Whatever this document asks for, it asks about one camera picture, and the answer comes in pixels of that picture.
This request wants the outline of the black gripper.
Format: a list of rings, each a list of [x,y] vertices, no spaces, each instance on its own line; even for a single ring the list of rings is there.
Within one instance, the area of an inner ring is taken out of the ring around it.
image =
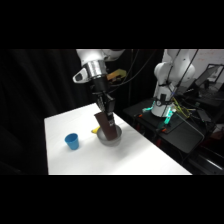
[[[106,77],[98,77],[91,81],[91,91],[96,101],[96,104],[102,112],[106,113],[107,120],[110,127],[115,125],[114,120],[114,107],[115,99],[112,98],[109,91],[109,82]]]

